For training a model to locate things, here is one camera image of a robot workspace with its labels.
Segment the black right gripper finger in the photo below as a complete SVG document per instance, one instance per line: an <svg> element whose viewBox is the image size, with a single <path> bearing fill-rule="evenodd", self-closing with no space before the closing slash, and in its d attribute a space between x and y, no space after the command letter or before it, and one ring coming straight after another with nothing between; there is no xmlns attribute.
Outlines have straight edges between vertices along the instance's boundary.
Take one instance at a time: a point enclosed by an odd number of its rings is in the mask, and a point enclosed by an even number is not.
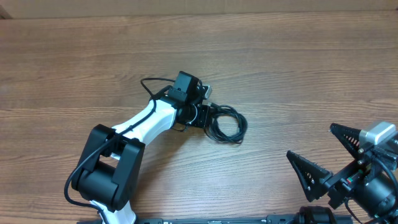
<svg viewBox="0 0 398 224"><path fill-rule="evenodd" d="M305 197L309 202L320 199L328 192L330 186L327 181L332 177L330 171L293 151L287 151L286 156L296 172Z"/></svg>
<svg viewBox="0 0 398 224"><path fill-rule="evenodd" d="M337 123L330 125L330 132L339 140L345 149L355 159L360 159L359 134L360 129L350 128Z"/></svg>

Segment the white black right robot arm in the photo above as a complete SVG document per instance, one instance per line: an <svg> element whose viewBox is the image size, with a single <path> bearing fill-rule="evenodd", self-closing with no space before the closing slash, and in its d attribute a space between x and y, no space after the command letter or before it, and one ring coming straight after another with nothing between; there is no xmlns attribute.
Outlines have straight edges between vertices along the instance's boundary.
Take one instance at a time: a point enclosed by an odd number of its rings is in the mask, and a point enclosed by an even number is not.
<svg viewBox="0 0 398 224"><path fill-rule="evenodd" d="M376 121L364 129L340 124L330 132L353 157L338 173L287 152L309 202L329 196L336 209L354 200L372 219L371 223L397 223L397 128L387 121Z"/></svg>

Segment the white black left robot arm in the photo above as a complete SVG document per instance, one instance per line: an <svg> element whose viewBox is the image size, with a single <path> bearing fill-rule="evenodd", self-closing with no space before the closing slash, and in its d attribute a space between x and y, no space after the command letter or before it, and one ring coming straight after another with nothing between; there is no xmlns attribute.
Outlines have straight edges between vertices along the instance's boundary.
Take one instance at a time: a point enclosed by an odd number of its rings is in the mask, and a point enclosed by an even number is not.
<svg viewBox="0 0 398 224"><path fill-rule="evenodd" d="M212 92L193 75L179 72L133 118L107 127L95 126L78 164L64 186L65 199L97 211L97 223L135 223L130 198L136 189L145 147L175 124L204 128Z"/></svg>

